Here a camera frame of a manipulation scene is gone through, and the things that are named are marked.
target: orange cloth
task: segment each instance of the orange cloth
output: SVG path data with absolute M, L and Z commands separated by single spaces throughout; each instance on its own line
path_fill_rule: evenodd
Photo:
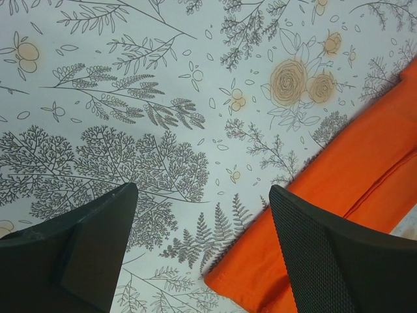
M 289 186 L 306 201 L 389 233 L 417 203 L 417 59 Z M 249 312 L 296 312 L 270 209 L 205 278 Z

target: orange flower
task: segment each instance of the orange flower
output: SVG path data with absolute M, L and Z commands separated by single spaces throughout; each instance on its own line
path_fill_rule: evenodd
M 271 98 L 283 106 L 298 102 L 306 90 L 307 70 L 299 62 L 286 60 L 271 75 Z
M 324 50 L 327 54 L 333 53 L 336 54 L 336 52 L 339 50 L 341 45 L 341 36 L 339 33 L 332 33 L 329 35 L 326 39 L 326 41 L 323 44 Z
M 324 103 L 333 93 L 333 77 L 331 75 L 320 74 L 315 78 L 310 78 L 307 82 L 307 88 L 312 101 Z

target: flower illustration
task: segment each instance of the flower illustration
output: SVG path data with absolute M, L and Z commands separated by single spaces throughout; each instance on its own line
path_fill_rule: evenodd
M 349 51 L 343 52 L 344 55 L 347 55 L 347 61 L 349 62 L 349 66 L 352 68 L 352 62 L 356 59 L 356 52 L 355 48 L 351 45 L 351 49 Z
M 291 106 L 300 100 L 306 83 L 306 68 L 298 61 L 288 59 L 271 75 L 271 98 L 283 106 Z
M 26 42 L 27 37 L 20 38 L 19 33 L 16 31 L 14 33 L 14 47 L 0 49 L 0 54 L 15 53 L 15 59 L 5 59 L 7 63 L 17 63 L 18 62 L 18 73 L 23 80 L 26 80 L 26 73 L 33 73 L 38 69 L 36 60 L 39 59 L 38 48 Z
M 53 118 L 58 123 L 59 123 L 59 118 L 58 117 L 61 117 L 61 116 L 65 115 L 65 110 L 62 107 L 57 106 L 57 103 L 55 101 L 52 104 L 52 108 L 41 108 L 41 110 L 52 112 Z
M 317 15 L 322 16 L 326 8 L 327 0 L 318 0 L 317 5 L 315 6 L 315 12 Z
M 10 234 L 14 228 L 13 223 L 9 220 L 0 220 L 0 238 Z
M 336 52 L 339 50 L 341 45 L 341 36 L 339 33 L 332 33 L 329 35 L 326 39 L 326 41 L 323 43 L 324 52 L 327 54 L 336 54 Z
M 307 89 L 310 99 L 316 103 L 326 102 L 333 93 L 334 79 L 333 75 L 320 74 L 317 77 L 310 78 L 307 82 Z
M 223 103 L 225 106 L 227 104 L 227 109 L 229 110 L 229 115 L 232 116 L 233 112 L 239 111 L 246 105 L 246 99 L 243 97 L 243 92 L 239 88 L 235 88 L 236 78 L 233 78 L 233 81 L 230 85 L 230 88 L 219 88 L 219 90 L 229 98 Z
M 241 107 L 246 105 L 246 100 L 243 97 L 242 91 L 240 89 L 234 89 L 232 91 L 232 101 L 230 107 L 233 111 L 237 112 Z
M 201 82 L 204 78 L 203 72 L 198 70 L 198 65 L 194 66 L 194 63 L 191 61 L 188 63 L 188 67 L 190 68 L 191 74 L 183 74 L 178 76 L 179 78 L 191 78 L 191 84 L 193 85 L 194 89 L 199 93 L 200 88 L 198 87 L 197 82 Z
M 235 166 L 233 167 L 233 171 L 232 171 L 232 170 L 229 170 L 228 168 L 226 168 L 226 171 L 230 174 L 230 180 L 231 180 L 234 184 L 236 184 L 236 181 L 237 181 L 238 179 L 240 179 L 240 172 L 239 172 L 239 171 L 236 171 L 236 169 L 237 169 L 237 165 L 235 165 Z

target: floral wallpaper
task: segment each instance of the floral wallpaper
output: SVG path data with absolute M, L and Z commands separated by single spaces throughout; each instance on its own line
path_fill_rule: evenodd
M 395 86 L 416 24 L 415 0 L 0 0 L 0 237 L 134 182 L 111 311 L 243 312 L 203 275 Z

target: seam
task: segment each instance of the seam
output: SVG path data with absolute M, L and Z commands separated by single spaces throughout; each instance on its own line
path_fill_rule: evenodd
M 372 193 L 378 189 L 379 186 L 385 182 L 393 173 L 398 170 L 401 166 L 406 164 L 408 161 L 417 157 L 417 150 L 413 149 L 407 155 L 405 155 L 401 160 L 395 163 L 391 168 L 389 168 L 385 173 L 381 175 L 372 185 L 371 187 L 355 202 L 355 204 L 343 215 L 343 218 L 348 218 L 351 214 L 353 214 L 369 197 Z

